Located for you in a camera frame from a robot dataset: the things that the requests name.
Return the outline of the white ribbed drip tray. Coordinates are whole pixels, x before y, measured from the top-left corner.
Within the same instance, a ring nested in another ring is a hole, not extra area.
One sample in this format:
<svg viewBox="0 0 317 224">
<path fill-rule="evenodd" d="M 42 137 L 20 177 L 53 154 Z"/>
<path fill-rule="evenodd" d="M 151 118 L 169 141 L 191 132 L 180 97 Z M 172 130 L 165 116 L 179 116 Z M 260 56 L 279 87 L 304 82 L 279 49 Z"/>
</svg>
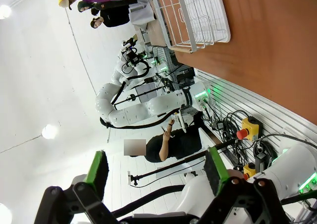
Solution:
<svg viewBox="0 0 317 224">
<path fill-rule="evenodd" d="M 223 0 L 193 0 L 192 22 L 199 49 L 231 39 Z"/>
</svg>

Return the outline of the grey perforated control cabinet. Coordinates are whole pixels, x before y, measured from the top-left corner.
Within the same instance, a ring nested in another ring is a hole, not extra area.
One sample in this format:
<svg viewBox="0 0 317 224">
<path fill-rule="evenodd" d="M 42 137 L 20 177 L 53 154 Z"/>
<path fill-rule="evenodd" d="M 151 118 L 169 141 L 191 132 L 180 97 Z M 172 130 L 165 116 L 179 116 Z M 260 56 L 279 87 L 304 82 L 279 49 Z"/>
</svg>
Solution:
<svg viewBox="0 0 317 224">
<path fill-rule="evenodd" d="M 158 72 L 172 71 L 179 65 L 174 51 L 168 47 L 150 46 L 150 53 Z"/>
</svg>

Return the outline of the person's right forearm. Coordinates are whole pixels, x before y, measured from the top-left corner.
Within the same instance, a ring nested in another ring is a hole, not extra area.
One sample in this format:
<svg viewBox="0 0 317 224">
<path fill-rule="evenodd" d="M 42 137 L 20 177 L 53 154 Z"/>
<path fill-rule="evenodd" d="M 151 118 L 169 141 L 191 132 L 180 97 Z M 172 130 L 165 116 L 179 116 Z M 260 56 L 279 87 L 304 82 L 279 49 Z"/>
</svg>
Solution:
<svg viewBox="0 0 317 224">
<path fill-rule="evenodd" d="M 162 162 L 164 162 L 168 157 L 168 152 L 169 152 L 168 142 L 169 142 L 169 140 L 170 140 L 170 132 L 165 131 L 163 134 L 163 137 L 162 137 L 162 146 L 161 146 L 161 149 L 159 151 L 159 157 L 160 157 L 160 160 Z"/>
</svg>

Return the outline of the yellow emergency stop red button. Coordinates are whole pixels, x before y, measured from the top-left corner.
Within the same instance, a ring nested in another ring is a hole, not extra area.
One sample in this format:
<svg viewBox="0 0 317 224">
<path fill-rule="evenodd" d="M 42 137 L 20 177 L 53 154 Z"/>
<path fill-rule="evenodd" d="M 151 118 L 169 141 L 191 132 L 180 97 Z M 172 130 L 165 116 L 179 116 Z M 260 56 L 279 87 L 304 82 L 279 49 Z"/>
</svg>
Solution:
<svg viewBox="0 0 317 224">
<path fill-rule="evenodd" d="M 241 121 L 241 127 L 242 129 L 236 132 L 239 140 L 255 141 L 263 134 L 263 123 L 253 116 L 244 118 Z"/>
<path fill-rule="evenodd" d="M 243 167 L 243 177 L 245 180 L 248 180 L 250 177 L 256 174 L 256 167 L 253 162 L 248 163 Z"/>
</svg>

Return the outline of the bystander in black shirt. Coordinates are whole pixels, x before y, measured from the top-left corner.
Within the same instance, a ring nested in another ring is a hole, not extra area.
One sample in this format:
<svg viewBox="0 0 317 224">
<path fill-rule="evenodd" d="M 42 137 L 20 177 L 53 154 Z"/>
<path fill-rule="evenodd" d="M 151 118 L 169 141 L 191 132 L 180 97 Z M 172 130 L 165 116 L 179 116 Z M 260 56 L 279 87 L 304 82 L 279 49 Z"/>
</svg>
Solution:
<svg viewBox="0 0 317 224">
<path fill-rule="evenodd" d="M 97 16 L 99 13 L 99 17 L 93 18 L 90 25 L 92 28 L 98 28 L 102 23 L 106 27 L 117 27 L 120 25 L 124 25 L 130 21 L 129 19 L 129 7 L 114 7 L 103 10 L 97 10 L 92 8 L 91 13 L 94 16 Z"/>
<path fill-rule="evenodd" d="M 91 8 L 94 8 L 96 10 L 104 10 L 109 8 L 127 6 L 134 3 L 137 3 L 137 0 L 116 0 L 116 1 L 104 1 L 104 2 L 80 1 L 77 4 L 77 9 L 79 12 L 84 12 Z"/>
</svg>

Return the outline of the black power adapter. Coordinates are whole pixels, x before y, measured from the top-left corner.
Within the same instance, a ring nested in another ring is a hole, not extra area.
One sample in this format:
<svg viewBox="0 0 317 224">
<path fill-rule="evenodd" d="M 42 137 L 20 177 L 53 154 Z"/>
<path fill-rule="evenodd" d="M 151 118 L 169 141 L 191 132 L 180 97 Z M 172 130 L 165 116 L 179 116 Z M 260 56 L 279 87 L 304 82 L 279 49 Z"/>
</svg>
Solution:
<svg viewBox="0 0 317 224">
<path fill-rule="evenodd" d="M 264 171 L 266 162 L 266 153 L 264 147 L 261 145 L 256 145 L 254 147 L 253 153 L 255 157 L 256 173 Z"/>
</svg>

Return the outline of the person in black t-shirt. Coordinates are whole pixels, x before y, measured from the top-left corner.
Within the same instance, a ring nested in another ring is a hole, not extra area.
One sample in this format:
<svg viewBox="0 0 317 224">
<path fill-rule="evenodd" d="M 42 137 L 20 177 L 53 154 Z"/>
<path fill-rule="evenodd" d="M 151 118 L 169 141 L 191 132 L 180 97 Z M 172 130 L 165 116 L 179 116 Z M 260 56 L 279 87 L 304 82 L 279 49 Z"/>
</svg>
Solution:
<svg viewBox="0 0 317 224">
<path fill-rule="evenodd" d="M 168 158 L 181 159 L 198 152 L 202 148 L 202 142 L 199 134 L 199 126 L 189 126 L 186 131 L 182 129 L 171 132 Z M 124 140 L 123 153 L 125 156 L 138 157 L 143 156 L 148 162 L 161 163 L 159 151 L 162 146 L 163 134 L 145 139 L 126 139 Z"/>
</svg>

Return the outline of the person's right hand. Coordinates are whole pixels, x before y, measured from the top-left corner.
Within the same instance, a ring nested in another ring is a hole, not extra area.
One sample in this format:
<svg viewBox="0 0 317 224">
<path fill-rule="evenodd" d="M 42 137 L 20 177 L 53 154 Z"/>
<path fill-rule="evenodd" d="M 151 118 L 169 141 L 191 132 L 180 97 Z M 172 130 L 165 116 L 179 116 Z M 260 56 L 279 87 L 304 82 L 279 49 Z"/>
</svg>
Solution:
<svg viewBox="0 0 317 224">
<path fill-rule="evenodd" d="M 171 119 L 171 120 L 169 121 L 169 123 L 168 123 L 168 126 L 166 127 L 166 131 L 167 131 L 168 136 L 171 135 L 172 127 L 173 127 L 173 125 L 174 125 L 174 122 L 175 122 L 175 121 L 174 121 L 173 119 Z"/>
</svg>

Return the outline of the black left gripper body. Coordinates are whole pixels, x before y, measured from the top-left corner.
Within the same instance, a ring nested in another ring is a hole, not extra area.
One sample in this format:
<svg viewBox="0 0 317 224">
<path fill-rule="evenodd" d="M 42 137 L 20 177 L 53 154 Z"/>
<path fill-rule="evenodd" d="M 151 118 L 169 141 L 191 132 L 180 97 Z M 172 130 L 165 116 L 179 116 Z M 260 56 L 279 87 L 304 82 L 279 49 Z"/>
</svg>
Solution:
<svg viewBox="0 0 317 224">
<path fill-rule="evenodd" d="M 122 56 L 127 66 L 137 65 L 142 59 L 142 55 L 137 53 L 137 49 L 127 49 Z"/>
</svg>

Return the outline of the white slotted mounting plate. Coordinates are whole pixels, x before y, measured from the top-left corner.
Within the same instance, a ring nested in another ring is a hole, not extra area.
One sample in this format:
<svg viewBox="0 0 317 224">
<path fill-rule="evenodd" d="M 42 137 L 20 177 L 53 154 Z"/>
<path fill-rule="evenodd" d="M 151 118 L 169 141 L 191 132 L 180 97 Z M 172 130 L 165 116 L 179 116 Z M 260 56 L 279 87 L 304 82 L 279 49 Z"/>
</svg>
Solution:
<svg viewBox="0 0 317 224">
<path fill-rule="evenodd" d="M 278 153 L 293 145 L 306 146 L 317 159 L 317 125 L 248 89 L 195 69 L 196 80 L 206 82 L 210 105 L 219 118 L 240 125 L 246 115 L 263 123 L 264 141 Z"/>
</svg>

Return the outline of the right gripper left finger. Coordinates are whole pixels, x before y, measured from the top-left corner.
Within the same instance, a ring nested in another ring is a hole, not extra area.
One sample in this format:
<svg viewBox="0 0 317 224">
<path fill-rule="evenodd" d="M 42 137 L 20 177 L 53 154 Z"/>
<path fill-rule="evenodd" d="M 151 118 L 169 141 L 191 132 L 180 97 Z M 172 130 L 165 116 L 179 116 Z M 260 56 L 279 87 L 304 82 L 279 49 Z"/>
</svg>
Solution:
<svg viewBox="0 0 317 224">
<path fill-rule="evenodd" d="M 118 224 L 116 217 L 102 202 L 109 167 L 106 153 L 96 151 L 90 169 L 82 181 L 66 190 L 46 188 L 34 224 L 71 224 L 75 214 L 85 213 L 91 224 Z"/>
</svg>

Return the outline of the round white ceiling lamp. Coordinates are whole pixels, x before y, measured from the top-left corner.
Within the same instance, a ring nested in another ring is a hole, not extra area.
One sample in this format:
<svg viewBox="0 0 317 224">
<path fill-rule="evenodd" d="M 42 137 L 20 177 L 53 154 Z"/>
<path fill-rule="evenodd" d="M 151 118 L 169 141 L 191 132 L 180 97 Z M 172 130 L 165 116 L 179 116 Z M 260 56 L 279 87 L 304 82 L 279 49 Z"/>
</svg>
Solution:
<svg viewBox="0 0 317 224">
<path fill-rule="evenodd" d="M 2 203 L 0 203 L 0 224 L 12 224 L 12 213 Z"/>
<path fill-rule="evenodd" d="M 55 139 L 58 129 L 56 126 L 47 124 L 43 129 L 41 135 L 48 140 Z"/>
<path fill-rule="evenodd" d="M 8 5 L 0 5 L 0 20 L 10 17 L 11 12 L 12 10 Z"/>
</svg>

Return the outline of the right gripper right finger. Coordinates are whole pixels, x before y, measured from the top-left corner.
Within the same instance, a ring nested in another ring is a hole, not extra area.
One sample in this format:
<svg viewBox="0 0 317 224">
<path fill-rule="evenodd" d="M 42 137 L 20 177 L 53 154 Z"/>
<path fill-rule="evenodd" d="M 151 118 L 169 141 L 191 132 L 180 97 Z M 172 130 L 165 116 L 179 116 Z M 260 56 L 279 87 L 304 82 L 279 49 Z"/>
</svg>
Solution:
<svg viewBox="0 0 317 224">
<path fill-rule="evenodd" d="M 215 198 L 198 224 L 224 224 L 234 208 L 244 209 L 252 224 L 289 224 L 272 180 L 230 176 L 216 147 L 206 150 L 204 169 Z"/>
</svg>

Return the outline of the white wire basket wooden handles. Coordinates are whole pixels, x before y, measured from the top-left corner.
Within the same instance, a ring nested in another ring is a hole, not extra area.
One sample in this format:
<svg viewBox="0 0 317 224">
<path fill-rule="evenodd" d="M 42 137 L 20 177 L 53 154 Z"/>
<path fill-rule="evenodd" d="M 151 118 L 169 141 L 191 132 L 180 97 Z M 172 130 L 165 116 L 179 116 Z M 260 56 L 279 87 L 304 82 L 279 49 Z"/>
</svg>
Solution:
<svg viewBox="0 0 317 224">
<path fill-rule="evenodd" d="M 153 0 L 157 19 L 169 49 L 194 53 L 199 48 L 193 31 L 193 0 Z"/>
</svg>

